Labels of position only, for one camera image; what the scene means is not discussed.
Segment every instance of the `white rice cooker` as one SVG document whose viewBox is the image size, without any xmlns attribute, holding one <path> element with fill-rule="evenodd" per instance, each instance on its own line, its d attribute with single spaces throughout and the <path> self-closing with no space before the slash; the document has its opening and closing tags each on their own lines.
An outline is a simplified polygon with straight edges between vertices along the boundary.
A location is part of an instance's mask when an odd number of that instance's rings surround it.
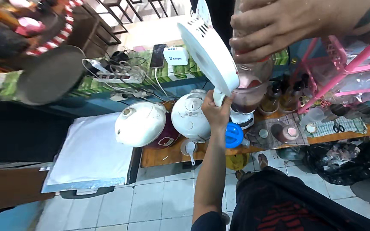
<svg viewBox="0 0 370 231">
<path fill-rule="evenodd" d="M 171 113 L 174 128 L 197 143 L 205 143 L 210 137 L 210 125 L 201 109 L 205 96 L 205 90 L 192 90 L 178 99 Z"/>
<path fill-rule="evenodd" d="M 171 114 L 161 103 L 138 102 L 125 108 L 115 122 L 116 140 L 131 147 L 162 149 L 179 137 Z"/>
</svg>

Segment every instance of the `red and white striped fabric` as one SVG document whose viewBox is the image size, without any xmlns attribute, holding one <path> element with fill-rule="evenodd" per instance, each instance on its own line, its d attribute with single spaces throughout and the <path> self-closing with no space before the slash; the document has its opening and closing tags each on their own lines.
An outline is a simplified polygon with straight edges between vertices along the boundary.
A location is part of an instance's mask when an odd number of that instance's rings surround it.
<svg viewBox="0 0 370 231">
<path fill-rule="evenodd" d="M 68 39 L 68 36 L 72 33 L 72 25 L 74 24 L 72 8 L 76 6 L 80 6 L 82 4 L 83 2 L 81 0 L 69 0 L 68 4 L 65 5 L 66 23 L 65 23 L 64 29 L 62 29 L 61 32 L 59 32 L 57 36 L 55 36 L 50 41 L 46 42 L 44 45 L 39 46 L 32 50 L 26 51 L 26 54 L 37 56 L 37 55 L 47 52 L 48 50 L 58 47 L 61 43 L 65 42 Z"/>
</svg>

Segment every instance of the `black shirt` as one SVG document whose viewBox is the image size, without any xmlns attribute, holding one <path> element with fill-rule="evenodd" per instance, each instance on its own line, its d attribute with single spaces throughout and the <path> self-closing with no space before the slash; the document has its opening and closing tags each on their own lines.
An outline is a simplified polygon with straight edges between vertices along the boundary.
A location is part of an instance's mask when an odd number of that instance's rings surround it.
<svg viewBox="0 0 370 231">
<path fill-rule="evenodd" d="M 219 213 L 198 218 L 191 231 L 225 230 Z M 365 218 L 306 186 L 299 178 L 261 171 L 241 183 L 230 231 L 370 230 Z"/>
</svg>

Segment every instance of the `scissors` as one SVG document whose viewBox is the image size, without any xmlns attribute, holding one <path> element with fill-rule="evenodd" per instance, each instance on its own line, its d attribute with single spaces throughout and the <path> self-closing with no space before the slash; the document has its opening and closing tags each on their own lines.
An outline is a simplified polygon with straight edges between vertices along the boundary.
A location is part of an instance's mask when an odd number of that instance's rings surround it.
<svg viewBox="0 0 370 231">
<path fill-rule="evenodd" d="M 338 124 L 338 122 L 336 120 L 333 120 L 333 123 L 334 123 L 333 130 L 336 133 L 345 131 L 345 128 L 342 125 Z"/>
</svg>

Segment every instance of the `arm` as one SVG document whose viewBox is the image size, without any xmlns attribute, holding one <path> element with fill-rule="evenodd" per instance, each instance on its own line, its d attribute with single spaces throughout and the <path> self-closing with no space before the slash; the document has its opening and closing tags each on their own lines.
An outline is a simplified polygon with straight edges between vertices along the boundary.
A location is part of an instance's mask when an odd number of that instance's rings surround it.
<svg viewBox="0 0 370 231">
<path fill-rule="evenodd" d="M 211 126 L 211 137 L 199 171 L 194 196 L 192 223 L 207 212 L 221 213 L 225 187 L 225 129 L 232 99 L 226 97 L 221 107 L 213 102 L 213 90 L 203 101 L 202 111 Z"/>
<path fill-rule="evenodd" d="M 363 35 L 370 32 L 370 0 L 241 0 L 236 30 L 262 28 L 231 39 L 236 63 L 260 60 L 302 39 L 327 35 Z M 370 34 L 359 39 L 370 43 Z"/>
</svg>

